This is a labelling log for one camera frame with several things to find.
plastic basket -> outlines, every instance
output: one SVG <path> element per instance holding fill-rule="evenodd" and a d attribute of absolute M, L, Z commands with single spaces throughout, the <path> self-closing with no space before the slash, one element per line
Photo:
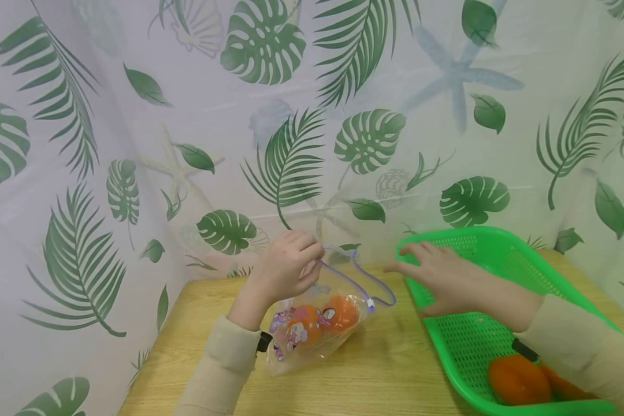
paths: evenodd
<path fill-rule="evenodd" d="M 422 233 L 405 238 L 408 242 L 430 241 L 454 249 L 462 258 L 493 274 L 516 281 L 541 295 L 554 294 L 592 312 L 617 329 L 591 302 L 576 290 L 524 241 L 504 229 L 471 227 Z M 399 255 L 400 261 L 418 264 L 413 255 Z M 417 281 L 406 277 L 418 309 L 434 302 L 433 295 Z M 423 320 L 444 371 L 451 384 L 471 406 L 486 415 L 587 416 L 617 413 L 604 400 L 552 402 L 531 406 L 506 406 L 492 393 L 486 376 L 488 363 L 497 356 L 516 354 L 514 337 L 497 321 L 479 313 L 448 315 Z"/>

cuff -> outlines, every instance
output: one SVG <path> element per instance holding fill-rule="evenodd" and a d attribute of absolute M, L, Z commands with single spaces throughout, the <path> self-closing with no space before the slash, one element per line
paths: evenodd
<path fill-rule="evenodd" d="M 606 329 L 598 316 L 549 294 L 529 329 L 514 336 L 552 367 L 578 372 L 597 354 Z"/>
<path fill-rule="evenodd" d="M 251 372 L 260 339 L 260 332 L 247 331 L 220 316 L 208 336 L 204 354 L 230 371 Z"/>

transparent bag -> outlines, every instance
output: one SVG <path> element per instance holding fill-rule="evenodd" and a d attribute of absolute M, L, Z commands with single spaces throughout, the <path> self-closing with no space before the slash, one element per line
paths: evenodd
<path fill-rule="evenodd" d="M 350 259 L 353 267 L 386 293 L 388 300 L 370 296 L 355 280 L 330 266 L 331 258 Z M 267 367 L 279 376 L 337 350 L 375 311 L 376 304 L 395 305 L 395 294 L 356 260 L 356 249 L 326 248 L 324 267 L 312 288 L 276 304 L 269 328 Z"/>

beige sleeve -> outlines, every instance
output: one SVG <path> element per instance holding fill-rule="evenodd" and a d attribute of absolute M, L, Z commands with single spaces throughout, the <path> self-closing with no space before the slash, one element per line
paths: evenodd
<path fill-rule="evenodd" d="M 557 374 L 614 404 L 624 414 L 624 334 L 554 295 L 530 328 L 514 334 Z"/>
<path fill-rule="evenodd" d="M 247 331 L 221 316 L 173 416 L 232 415 L 254 370 L 260 338 L 259 332 Z"/>

table surface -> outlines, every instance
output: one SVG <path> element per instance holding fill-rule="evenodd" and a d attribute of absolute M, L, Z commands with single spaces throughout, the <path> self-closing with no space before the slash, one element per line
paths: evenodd
<path fill-rule="evenodd" d="M 624 331 L 624 312 L 587 276 L 556 251 L 540 253 Z M 260 354 L 237 416 L 478 415 L 445 377 L 402 277 L 380 266 L 366 270 L 390 286 L 396 306 L 380 310 L 339 350 L 305 370 L 272 377 Z M 185 286 L 118 416 L 171 415 L 215 320 L 228 312 L 243 281 Z"/>

